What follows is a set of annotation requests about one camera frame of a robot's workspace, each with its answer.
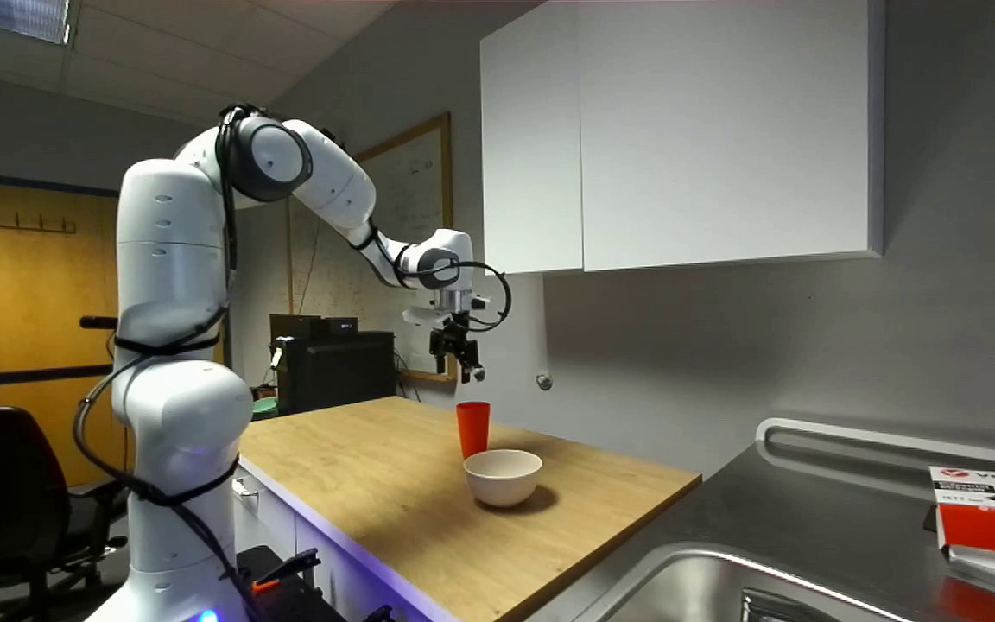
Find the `wooden countertop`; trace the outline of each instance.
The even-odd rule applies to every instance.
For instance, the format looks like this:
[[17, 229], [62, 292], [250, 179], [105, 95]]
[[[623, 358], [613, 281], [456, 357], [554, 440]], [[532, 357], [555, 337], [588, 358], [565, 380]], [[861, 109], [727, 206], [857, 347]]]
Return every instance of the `wooden countertop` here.
[[541, 456], [523, 506], [479, 506], [452, 410], [382, 398], [250, 425], [243, 461], [341, 547], [363, 547], [436, 617], [525, 617], [697, 474], [508, 428], [489, 444]]

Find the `office chair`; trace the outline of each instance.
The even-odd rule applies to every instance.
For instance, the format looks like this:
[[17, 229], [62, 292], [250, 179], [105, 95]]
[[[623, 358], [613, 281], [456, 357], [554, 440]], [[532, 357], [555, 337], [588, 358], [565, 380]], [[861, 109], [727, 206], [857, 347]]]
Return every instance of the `office chair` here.
[[120, 506], [120, 484], [71, 492], [34, 416], [0, 408], [0, 588], [29, 585], [29, 598], [0, 602], [0, 617], [47, 617], [53, 605], [98, 594]]

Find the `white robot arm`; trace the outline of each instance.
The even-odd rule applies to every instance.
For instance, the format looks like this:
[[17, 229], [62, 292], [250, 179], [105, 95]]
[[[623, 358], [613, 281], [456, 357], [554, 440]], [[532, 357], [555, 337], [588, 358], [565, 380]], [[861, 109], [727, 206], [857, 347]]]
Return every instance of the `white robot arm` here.
[[436, 358], [456, 357], [464, 380], [482, 377], [470, 337], [479, 307], [470, 236], [439, 229], [409, 244], [375, 232], [370, 177], [319, 126], [227, 105], [175, 157], [131, 165], [116, 200], [116, 347], [101, 388], [109, 382], [109, 405], [136, 431], [136, 474], [85, 448], [85, 410], [101, 388], [75, 416], [75, 444], [131, 488], [131, 573], [94, 622], [256, 617], [232, 563], [227, 488], [253, 398], [211, 352], [227, 311], [235, 206], [281, 196], [327, 220], [382, 283], [436, 289]]

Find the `red cup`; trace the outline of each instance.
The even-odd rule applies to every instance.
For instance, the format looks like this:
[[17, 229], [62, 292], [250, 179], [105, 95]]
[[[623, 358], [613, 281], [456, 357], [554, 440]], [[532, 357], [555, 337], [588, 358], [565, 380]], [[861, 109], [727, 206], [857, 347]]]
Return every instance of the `red cup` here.
[[464, 456], [482, 452], [489, 444], [489, 399], [459, 399], [456, 420]]

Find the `stainless steel sink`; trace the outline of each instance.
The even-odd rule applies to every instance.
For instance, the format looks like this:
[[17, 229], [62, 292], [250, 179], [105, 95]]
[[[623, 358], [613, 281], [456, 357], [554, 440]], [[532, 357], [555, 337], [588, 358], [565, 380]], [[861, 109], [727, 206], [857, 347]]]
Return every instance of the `stainless steel sink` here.
[[885, 607], [713, 547], [641, 557], [579, 622], [899, 622]]

